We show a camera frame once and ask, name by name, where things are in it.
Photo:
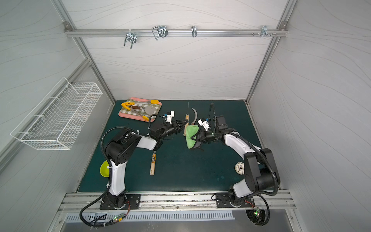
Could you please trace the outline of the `green and black rag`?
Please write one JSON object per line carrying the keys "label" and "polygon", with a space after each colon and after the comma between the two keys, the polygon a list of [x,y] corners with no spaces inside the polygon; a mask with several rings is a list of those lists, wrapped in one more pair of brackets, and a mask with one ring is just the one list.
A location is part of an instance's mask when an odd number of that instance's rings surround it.
{"label": "green and black rag", "polygon": [[195,150],[201,148],[202,143],[197,141],[197,134],[200,132],[200,127],[197,125],[189,125],[186,130],[186,145],[190,150]]}

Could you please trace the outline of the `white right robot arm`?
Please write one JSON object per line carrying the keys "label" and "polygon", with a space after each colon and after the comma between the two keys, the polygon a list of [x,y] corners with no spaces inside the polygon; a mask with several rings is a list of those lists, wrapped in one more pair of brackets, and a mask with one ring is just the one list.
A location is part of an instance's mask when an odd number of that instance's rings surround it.
{"label": "white right robot arm", "polygon": [[198,120],[196,124],[200,129],[191,139],[200,144],[222,142],[243,159],[244,179],[232,186],[230,198],[276,195],[280,179],[272,151],[247,141],[234,128],[228,127],[223,116],[216,117],[214,122],[214,128],[211,128],[208,120]]}

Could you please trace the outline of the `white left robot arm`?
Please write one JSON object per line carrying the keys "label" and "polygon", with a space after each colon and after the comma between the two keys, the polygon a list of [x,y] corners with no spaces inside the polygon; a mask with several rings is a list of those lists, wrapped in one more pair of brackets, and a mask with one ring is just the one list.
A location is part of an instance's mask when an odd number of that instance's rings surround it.
{"label": "white left robot arm", "polygon": [[124,126],[106,131],[100,141],[103,156],[109,164],[107,193],[117,197],[125,193],[125,172],[129,159],[137,148],[157,151],[166,137],[179,134],[188,120],[172,120],[160,128],[150,128],[148,136]]}

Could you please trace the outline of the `white frosted donut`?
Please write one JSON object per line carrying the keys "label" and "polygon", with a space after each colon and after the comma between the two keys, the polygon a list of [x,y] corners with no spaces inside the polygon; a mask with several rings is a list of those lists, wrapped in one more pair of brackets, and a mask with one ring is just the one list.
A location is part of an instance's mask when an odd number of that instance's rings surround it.
{"label": "white frosted donut", "polygon": [[243,162],[238,162],[237,164],[235,164],[234,168],[235,168],[236,173],[242,176],[244,175],[244,163]]}

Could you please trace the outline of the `lime green bowl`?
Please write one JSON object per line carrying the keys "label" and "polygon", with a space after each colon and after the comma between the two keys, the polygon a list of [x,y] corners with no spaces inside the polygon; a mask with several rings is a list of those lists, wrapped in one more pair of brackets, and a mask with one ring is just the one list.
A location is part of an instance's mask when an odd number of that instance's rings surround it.
{"label": "lime green bowl", "polygon": [[100,175],[104,178],[108,178],[109,172],[110,172],[109,163],[108,161],[104,161],[100,166]]}

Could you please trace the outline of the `middle metal hook clamp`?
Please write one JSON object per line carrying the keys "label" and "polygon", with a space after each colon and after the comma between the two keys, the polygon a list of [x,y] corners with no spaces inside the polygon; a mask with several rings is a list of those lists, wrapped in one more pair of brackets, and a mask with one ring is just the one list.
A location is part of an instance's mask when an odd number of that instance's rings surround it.
{"label": "middle metal hook clamp", "polygon": [[152,33],[153,33],[153,36],[155,38],[156,41],[159,40],[159,38],[165,38],[167,37],[167,35],[169,34],[168,30],[167,30],[167,27],[166,26],[154,26],[152,29],[151,29]]}

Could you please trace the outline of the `metal hook clamp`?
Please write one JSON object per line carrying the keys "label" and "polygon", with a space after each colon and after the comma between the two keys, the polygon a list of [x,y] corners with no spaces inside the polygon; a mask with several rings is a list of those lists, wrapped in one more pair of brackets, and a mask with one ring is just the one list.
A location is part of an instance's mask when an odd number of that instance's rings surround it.
{"label": "metal hook clamp", "polygon": [[167,27],[166,26],[154,26],[152,29],[151,29],[152,33],[153,33],[153,36],[155,38],[156,41],[159,40],[159,38],[165,38],[167,37],[167,35],[169,34],[168,30],[167,30]]}
{"label": "metal hook clamp", "polygon": [[133,45],[136,42],[137,42],[137,35],[135,33],[132,33],[131,31],[129,31],[125,36],[124,46],[126,46],[127,44],[130,44],[130,49],[132,49]]}

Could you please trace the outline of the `small metal hook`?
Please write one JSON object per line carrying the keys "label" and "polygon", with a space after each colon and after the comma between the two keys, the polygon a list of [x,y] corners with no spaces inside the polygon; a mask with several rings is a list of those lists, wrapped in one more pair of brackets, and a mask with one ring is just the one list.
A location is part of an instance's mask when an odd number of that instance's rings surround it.
{"label": "small metal hook", "polygon": [[192,37],[193,38],[196,38],[197,37],[197,28],[196,28],[196,26],[192,26],[191,27],[191,34],[192,34]]}

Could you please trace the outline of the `left metal hook clamp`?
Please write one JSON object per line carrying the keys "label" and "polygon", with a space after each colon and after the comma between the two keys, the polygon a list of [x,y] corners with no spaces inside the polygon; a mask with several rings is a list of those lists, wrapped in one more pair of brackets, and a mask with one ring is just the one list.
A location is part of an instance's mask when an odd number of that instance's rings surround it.
{"label": "left metal hook clamp", "polygon": [[130,49],[132,49],[133,45],[136,42],[137,42],[137,35],[135,33],[132,33],[131,31],[129,31],[125,36],[124,46],[126,46],[127,44],[130,44]]}

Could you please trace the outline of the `wooden-handled steel spatula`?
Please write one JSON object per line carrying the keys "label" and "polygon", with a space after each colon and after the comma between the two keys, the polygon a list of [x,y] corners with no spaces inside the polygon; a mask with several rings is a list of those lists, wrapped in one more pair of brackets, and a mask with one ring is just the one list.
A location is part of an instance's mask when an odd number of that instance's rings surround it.
{"label": "wooden-handled steel spatula", "polygon": [[138,114],[138,115],[152,115],[152,114],[155,114],[156,112],[156,108],[154,106],[151,106],[151,105],[145,105],[145,106],[138,106],[138,105],[129,105],[128,108]]}

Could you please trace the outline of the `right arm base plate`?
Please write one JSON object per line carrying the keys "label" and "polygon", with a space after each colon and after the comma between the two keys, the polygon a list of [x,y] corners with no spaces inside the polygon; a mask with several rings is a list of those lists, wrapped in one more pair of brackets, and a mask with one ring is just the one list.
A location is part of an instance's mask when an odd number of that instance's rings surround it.
{"label": "right arm base plate", "polygon": [[229,192],[217,192],[211,199],[216,202],[217,208],[253,208],[255,202],[253,198],[238,198]]}

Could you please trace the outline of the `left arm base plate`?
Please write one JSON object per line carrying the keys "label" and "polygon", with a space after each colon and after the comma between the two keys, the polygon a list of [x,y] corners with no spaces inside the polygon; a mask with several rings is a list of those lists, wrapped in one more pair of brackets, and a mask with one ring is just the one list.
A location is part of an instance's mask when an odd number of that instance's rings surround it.
{"label": "left arm base plate", "polygon": [[138,209],[141,200],[141,194],[121,194],[114,196],[107,193],[102,198],[100,210],[124,210]]}

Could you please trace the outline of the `aluminium top rail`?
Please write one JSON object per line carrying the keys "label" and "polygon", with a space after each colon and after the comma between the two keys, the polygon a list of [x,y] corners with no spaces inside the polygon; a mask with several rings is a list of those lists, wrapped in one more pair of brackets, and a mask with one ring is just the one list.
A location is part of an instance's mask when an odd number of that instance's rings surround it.
{"label": "aluminium top rail", "polygon": [[[139,30],[73,30],[65,31],[67,37],[70,38],[102,38],[102,37],[125,37],[131,31],[138,38],[153,38],[151,29]],[[260,32],[261,29],[199,29],[197,28],[197,37],[253,37],[252,32]],[[269,32],[277,33],[276,37],[286,36],[287,30],[268,29]],[[168,38],[192,38],[191,28],[189,29],[168,29]]]}

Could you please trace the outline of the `right metal hook bracket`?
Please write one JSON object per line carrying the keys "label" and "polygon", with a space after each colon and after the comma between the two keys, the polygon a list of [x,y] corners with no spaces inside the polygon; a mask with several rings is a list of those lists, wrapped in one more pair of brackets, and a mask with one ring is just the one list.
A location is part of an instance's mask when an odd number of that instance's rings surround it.
{"label": "right metal hook bracket", "polygon": [[267,26],[263,26],[260,32],[257,32],[257,33],[252,32],[251,35],[259,36],[259,37],[275,37],[277,36],[277,33],[269,32]]}

